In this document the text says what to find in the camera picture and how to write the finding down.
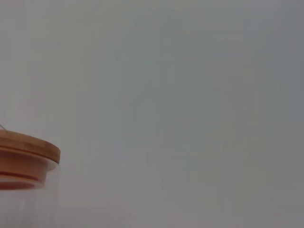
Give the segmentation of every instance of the clear glass container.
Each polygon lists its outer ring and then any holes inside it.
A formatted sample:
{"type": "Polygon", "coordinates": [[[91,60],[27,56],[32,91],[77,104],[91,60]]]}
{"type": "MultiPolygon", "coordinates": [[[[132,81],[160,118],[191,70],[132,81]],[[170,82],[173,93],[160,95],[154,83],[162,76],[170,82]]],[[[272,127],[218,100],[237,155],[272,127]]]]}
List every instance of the clear glass container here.
{"type": "Polygon", "coordinates": [[[60,150],[0,131],[0,228],[53,228],[60,150]]]}

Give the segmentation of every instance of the glass jar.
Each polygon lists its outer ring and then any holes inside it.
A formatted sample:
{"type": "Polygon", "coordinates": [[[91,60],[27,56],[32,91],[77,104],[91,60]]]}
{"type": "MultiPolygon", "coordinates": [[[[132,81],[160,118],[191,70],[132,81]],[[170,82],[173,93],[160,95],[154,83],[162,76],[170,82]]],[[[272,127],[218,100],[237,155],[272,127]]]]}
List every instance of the glass jar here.
{"type": "Polygon", "coordinates": [[[53,228],[60,150],[0,130],[0,228],[53,228]]]}

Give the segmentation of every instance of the gray wall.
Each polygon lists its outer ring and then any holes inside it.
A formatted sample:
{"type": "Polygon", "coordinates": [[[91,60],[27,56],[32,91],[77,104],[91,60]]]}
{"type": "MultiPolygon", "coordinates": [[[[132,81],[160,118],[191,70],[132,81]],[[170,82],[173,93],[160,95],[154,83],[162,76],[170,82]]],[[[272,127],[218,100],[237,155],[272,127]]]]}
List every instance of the gray wall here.
{"type": "Polygon", "coordinates": [[[59,227],[303,227],[300,4],[1,2],[0,122],[61,148],[59,227]]]}

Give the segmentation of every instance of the gray background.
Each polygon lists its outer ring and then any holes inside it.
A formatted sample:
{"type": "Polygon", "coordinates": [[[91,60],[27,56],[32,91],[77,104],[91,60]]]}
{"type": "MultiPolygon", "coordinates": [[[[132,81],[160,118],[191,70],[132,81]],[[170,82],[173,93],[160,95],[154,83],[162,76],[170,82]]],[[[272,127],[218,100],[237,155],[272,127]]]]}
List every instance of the gray background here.
{"type": "Polygon", "coordinates": [[[0,122],[62,150],[59,227],[302,228],[301,1],[0,3],[0,122]]]}

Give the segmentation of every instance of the bamboo lid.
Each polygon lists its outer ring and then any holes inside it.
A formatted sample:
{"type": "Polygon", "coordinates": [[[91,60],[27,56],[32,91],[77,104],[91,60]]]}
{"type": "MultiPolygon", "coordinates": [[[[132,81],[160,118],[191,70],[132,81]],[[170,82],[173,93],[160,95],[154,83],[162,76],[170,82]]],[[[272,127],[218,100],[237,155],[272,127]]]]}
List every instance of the bamboo lid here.
{"type": "Polygon", "coordinates": [[[0,190],[42,187],[59,160],[60,150],[53,144],[0,130],[0,190]]]}

